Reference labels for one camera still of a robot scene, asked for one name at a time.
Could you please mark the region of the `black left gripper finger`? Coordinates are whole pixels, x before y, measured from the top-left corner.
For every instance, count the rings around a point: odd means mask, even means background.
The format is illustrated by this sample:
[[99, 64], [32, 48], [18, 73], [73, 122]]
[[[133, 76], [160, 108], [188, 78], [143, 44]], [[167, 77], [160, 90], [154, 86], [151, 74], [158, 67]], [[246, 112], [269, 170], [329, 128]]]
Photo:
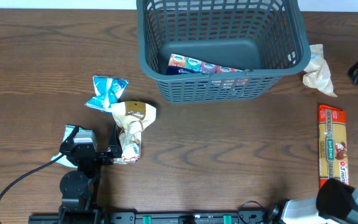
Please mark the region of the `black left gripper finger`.
[[122, 146], [119, 140], [120, 127], [116, 124], [114, 125], [111, 136], [108, 141], [108, 156], [110, 158], [121, 158], [122, 156]]
[[65, 132], [63, 135], [63, 141], [61, 146], [66, 146], [69, 144], [74, 143], [74, 137], [78, 133], [80, 127], [79, 126], [73, 126], [73, 125], [66, 125], [65, 126]]

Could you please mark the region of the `beige brown snack bag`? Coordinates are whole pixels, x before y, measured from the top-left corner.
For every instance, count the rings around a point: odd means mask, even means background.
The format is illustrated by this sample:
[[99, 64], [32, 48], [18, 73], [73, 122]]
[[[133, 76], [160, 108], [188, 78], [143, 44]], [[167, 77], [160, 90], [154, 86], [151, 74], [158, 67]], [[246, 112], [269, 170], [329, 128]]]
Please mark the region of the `beige brown snack bag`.
[[111, 105], [112, 116], [121, 132], [119, 142], [122, 154], [113, 159], [115, 164], [137, 162], [142, 152], [141, 132], [150, 126], [157, 116], [157, 109], [140, 101], [125, 101]]

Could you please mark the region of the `beige paper bag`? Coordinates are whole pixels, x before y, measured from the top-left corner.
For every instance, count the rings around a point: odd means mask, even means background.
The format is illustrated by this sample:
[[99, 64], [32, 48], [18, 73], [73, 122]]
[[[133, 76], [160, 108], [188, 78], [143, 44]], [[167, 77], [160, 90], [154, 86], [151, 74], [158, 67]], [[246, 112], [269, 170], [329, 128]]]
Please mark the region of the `beige paper bag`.
[[305, 87], [314, 88], [331, 97], [337, 97], [331, 80], [331, 71], [324, 59], [323, 44], [310, 45], [311, 57], [306, 68], [297, 73]]

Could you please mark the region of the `San Remo spaghetti packet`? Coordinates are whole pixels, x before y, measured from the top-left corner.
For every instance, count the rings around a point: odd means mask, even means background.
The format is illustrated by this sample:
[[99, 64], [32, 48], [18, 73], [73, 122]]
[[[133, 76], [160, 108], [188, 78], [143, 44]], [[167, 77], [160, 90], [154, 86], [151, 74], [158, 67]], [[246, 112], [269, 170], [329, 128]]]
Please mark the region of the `San Remo spaghetti packet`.
[[318, 107], [319, 186], [329, 179], [349, 184], [346, 113], [338, 108]]

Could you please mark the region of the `Kleenex tissue multipack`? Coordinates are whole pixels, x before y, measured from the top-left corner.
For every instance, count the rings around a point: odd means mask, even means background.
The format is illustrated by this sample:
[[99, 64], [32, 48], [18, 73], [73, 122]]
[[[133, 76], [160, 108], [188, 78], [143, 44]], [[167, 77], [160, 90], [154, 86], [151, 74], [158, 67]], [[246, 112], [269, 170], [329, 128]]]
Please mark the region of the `Kleenex tissue multipack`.
[[[215, 75], [223, 73], [240, 72], [239, 69], [223, 67], [212, 63], [204, 62], [195, 58], [171, 54], [167, 66], [167, 75]], [[172, 101], [201, 101], [201, 100], [222, 100], [225, 98], [244, 97], [252, 91], [247, 84], [248, 79], [225, 79], [225, 80], [187, 80], [184, 82], [159, 82], [162, 95], [170, 97]]]

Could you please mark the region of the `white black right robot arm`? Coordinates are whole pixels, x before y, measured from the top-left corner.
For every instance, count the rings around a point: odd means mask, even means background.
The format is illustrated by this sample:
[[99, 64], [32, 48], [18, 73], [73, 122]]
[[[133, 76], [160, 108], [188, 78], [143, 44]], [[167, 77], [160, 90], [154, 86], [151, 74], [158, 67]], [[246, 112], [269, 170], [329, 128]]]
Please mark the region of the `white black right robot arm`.
[[319, 192], [276, 205], [266, 223], [358, 223], [358, 187], [349, 185], [345, 111], [318, 108]]

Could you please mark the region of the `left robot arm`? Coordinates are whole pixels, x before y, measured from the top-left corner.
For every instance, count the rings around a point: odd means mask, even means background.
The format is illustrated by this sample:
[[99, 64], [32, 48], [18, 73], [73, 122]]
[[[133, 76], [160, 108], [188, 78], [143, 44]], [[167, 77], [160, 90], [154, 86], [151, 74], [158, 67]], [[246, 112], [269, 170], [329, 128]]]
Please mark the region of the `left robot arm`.
[[98, 189], [101, 167], [113, 165], [122, 155], [119, 128], [114, 126], [108, 142], [110, 150], [98, 152], [94, 132], [75, 126], [60, 145], [59, 152], [76, 166], [60, 181], [62, 205], [59, 223], [105, 224], [110, 222], [107, 211], [98, 206]]

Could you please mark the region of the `blue white snack bag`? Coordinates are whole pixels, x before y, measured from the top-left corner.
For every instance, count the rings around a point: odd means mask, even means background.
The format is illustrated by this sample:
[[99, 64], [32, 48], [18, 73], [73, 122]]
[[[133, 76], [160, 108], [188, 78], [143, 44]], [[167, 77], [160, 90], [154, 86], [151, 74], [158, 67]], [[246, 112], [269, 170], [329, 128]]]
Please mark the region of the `blue white snack bag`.
[[112, 105], [118, 103], [128, 84], [129, 82], [123, 78], [95, 75], [93, 77], [95, 96], [88, 100], [85, 106], [111, 113]]

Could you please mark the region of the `grey plastic basket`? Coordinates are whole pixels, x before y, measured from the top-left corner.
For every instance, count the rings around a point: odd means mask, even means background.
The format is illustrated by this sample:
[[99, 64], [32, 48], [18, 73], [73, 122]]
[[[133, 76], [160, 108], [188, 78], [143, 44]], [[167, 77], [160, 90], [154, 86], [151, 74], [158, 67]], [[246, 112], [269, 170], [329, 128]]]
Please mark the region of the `grey plastic basket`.
[[[139, 64], [171, 103], [245, 100], [310, 61], [296, 0], [137, 0]], [[229, 68], [168, 74], [172, 54]]]

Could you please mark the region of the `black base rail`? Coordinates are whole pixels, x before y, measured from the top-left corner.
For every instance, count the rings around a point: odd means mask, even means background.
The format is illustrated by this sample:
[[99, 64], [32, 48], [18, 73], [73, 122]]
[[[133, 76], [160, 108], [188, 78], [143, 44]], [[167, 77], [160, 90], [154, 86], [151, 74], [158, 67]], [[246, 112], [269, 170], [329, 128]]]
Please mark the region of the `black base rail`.
[[133, 213], [116, 212], [91, 219], [89, 215], [31, 215], [29, 224], [100, 223], [100, 224], [241, 224], [264, 223], [267, 212], [240, 210], [218, 213]]

